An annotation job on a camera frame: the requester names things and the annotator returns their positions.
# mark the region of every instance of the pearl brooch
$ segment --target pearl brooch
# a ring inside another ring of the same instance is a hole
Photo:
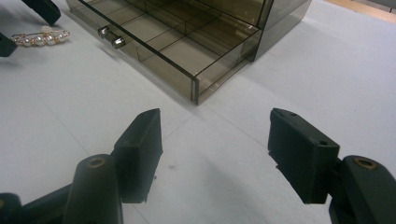
[[[41,33],[13,35],[11,40],[19,46],[31,47],[62,43],[68,36],[70,36],[70,32],[66,30],[54,31],[48,26],[43,26]]]

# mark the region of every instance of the wooden floor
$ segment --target wooden floor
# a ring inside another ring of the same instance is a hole
[[[365,0],[325,0],[340,7],[349,8],[359,13],[376,17],[396,24],[396,8],[392,9]]]

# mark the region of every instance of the white tabletop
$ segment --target white tabletop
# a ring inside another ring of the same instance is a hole
[[[268,156],[273,107],[307,119],[396,175],[396,25],[314,0],[301,23],[202,105],[101,42],[68,12],[62,45],[0,58],[0,192],[23,204],[71,183],[76,165],[110,153],[141,112],[162,111],[163,155],[148,201],[125,223],[331,223],[304,205]],[[22,1],[0,3],[0,32],[44,25]]]

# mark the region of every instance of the black object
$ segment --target black object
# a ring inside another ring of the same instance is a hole
[[[147,199],[162,153],[160,110],[146,111],[117,141],[112,155],[81,161],[71,185],[24,206],[17,195],[0,194],[0,224],[121,224],[120,198]]]
[[[0,57],[9,57],[16,48],[17,45],[12,40],[0,33]]]
[[[22,0],[22,2],[40,15],[49,25],[55,24],[61,17],[61,11],[50,0]]]
[[[383,165],[339,160],[339,146],[295,113],[274,108],[270,119],[270,156],[303,203],[325,203],[331,194],[334,224],[395,222],[396,180]]]

